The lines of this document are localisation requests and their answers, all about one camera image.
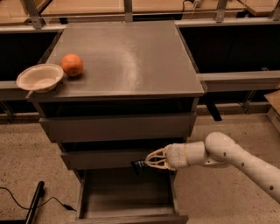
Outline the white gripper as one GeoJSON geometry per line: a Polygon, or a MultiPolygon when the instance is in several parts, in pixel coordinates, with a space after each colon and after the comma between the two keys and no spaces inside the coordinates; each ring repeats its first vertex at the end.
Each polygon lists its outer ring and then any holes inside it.
{"type": "Polygon", "coordinates": [[[146,156],[145,163],[149,167],[161,170],[176,171],[186,168],[186,146],[183,143],[174,143],[167,145],[165,148],[154,150],[146,156]]]}

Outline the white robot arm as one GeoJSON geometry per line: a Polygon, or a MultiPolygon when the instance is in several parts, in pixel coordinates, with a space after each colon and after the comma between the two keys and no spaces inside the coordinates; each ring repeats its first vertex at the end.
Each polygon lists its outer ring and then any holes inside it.
{"type": "Polygon", "coordinates": [[[149,167],[171,171],[194,165],[229,164],[280,202],[280,169],[248,153],[235,140],[220,132],[210,133],[204,142],[169,144],[150,153],[144,162],[149,167]]]}

